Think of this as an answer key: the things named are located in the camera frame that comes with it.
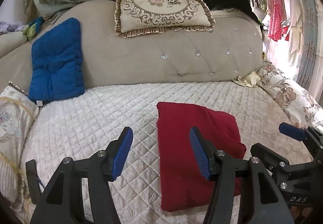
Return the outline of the floral side pillow right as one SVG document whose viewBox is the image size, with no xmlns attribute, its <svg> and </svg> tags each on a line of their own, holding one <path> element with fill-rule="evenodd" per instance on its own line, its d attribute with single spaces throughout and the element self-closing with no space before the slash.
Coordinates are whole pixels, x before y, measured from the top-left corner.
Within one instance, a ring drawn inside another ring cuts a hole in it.
<svg viewBox="0 0 323 224">
<path fill-rule="evenodd" d="M 305 88 L 269 62 L 263 62 L 257 75 L 258 86 L 274 99 L 294 126 L 314 127 L 322 132 L 322 107 Z"/>
</svg>

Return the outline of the cream crumpled cloth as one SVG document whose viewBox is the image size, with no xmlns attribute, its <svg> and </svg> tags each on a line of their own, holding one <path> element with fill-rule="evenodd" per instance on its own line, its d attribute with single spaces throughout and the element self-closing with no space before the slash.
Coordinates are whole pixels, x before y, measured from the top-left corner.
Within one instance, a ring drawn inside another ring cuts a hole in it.
<svg viewBox="0 0 323 224">
<path fill-rule="evenodd" d="M 252 71 L 249 75 L 245 77 L 239 76 L 236 80 L 233 80 L 233 82 L 242 87 L 252 88 L 257 86 L 257 83 L 260 82 L 260 80 L 261 77 L 258 75 L 258 73 Z"/>
</svg>

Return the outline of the white quilted bedspread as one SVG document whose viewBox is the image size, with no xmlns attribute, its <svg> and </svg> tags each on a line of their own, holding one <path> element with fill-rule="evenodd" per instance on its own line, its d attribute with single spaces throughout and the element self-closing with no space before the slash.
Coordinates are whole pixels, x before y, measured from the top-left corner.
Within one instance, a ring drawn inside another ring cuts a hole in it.
<svg viewBox="0 0 323 224">
<path fill-rule="evenodd" d="M 35 160 L 47 184 L 65 157 L 88 158 L 105 149 L 125 127 L 134 140 L 122 174 L 110 184 L 122 223 L 202 223 L 206 206 L 176 212 L 160 208 L 157 103 L 189 103 L 233 115 L 247 148 L 261 143 L 292 164 L 309 162 L 302 142 L 279 132 L 288 118 L 260 87 L 233 82 L 138 84 L 95 87 L 43 107 L 29 132 L 21 161 Z"/>
</svg>

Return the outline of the cream embroidered pillow left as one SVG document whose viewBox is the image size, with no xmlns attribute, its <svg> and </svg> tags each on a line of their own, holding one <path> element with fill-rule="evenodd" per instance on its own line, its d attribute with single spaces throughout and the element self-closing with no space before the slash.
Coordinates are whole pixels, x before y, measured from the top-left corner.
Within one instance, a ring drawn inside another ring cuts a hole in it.
<svg viewBox="0 0 323 224">
<path fill-rule="evenodd" d="M 13 86 L 1 93 L 1 194 L 14 212 L 24 207 L 21 156 L 38 113 L 39 107 Z"/>
</svg>

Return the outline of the beige tufted headboard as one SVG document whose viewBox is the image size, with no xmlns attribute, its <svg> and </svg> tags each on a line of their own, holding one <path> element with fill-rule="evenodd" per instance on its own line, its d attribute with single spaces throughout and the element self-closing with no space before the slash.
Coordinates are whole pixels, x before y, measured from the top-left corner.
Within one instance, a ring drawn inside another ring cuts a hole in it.
<svg viewBox="0 0 323 224">
<path fill-rule="evenodd" d="M 115 2 L 92 0 L 45 25 L 32 40 L 21 33 L 1 36 L 1 88 L 28 93 L 32 44 L 69 18 L 81 24 L 85 90 L 108 85 L 232 81 L 262 65 L 262 32 L 236 10 L 211 13 L 212 31 L 169 29 L 161 34 L 123 38 L 115 32 Z"/>
</svg>

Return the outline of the blue quilted cushion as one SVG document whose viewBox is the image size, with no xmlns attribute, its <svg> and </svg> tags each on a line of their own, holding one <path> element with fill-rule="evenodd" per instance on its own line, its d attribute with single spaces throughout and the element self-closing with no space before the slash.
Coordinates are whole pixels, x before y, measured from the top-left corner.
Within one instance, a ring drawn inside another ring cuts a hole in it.
<svg viewBox="0 0 323 224">
<path fill-rule="evenodd" d="M 32 44 L 32 78 L 28 98 L 44 104 L 85 92 L 81 24 L 69 18 Z"/>
</svg>

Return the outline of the red polka dot garment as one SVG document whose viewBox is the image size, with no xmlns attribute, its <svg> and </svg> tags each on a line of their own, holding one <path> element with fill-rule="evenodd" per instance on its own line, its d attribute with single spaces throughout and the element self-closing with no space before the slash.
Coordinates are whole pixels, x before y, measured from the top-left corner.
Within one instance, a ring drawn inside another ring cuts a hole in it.
<svg viewBox="0 0 323 224">
<path fill-rule="evenodd" d="M 278 41 L 282 36 L 287 35 L 289 40 L 289 25 L 282 23 L 287 20 L 284 0 L 267 0 L 267 14 L 270 17 L 268 36 L 273 41 Z"/>
</svg>

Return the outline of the green blue toy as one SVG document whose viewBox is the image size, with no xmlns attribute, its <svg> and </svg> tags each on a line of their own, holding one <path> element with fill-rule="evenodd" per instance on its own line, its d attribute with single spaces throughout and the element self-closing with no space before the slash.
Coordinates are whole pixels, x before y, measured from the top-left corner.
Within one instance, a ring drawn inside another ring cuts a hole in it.
<svg viewBox="0 0 323 224">
<path fill-rule="evenodd" d="M 37 19 L 34 19 L 32 22 L 30 22 L 28 25 L 24 26 L 22 33 L 27 38 L 27 40 L 32 39 L 40 32 L 44 22 L 45 19 L 43 19 L 43 17 L 38 17 Z"/>
</svg>

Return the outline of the floral embroidered ruffled pillow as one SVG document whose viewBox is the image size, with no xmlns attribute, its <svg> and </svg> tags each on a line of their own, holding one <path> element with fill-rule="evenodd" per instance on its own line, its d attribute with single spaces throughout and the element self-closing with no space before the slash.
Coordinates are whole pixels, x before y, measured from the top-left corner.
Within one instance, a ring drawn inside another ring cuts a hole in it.
<svg viewBox="0 0 323 224">
<path fill-rule="evenodd" d="M 123 38 L 169 29 L 212 31 L 215 21 L 203 0 L 117 0 L 115 32 Z"/>
</svg>

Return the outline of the purple knitted cloth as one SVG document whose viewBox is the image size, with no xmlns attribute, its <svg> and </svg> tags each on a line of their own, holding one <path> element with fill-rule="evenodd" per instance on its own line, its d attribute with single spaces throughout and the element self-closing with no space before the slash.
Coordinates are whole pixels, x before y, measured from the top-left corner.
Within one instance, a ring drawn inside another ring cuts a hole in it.
<svg viewBox="0 0 323 224">
<path fill-rule="evenodd" d="M 25 27 L 23 23 L 7 23 L 0 22 L 0 35 L 12 33 L 12 32 L 21 32 Z"/>
</svg>

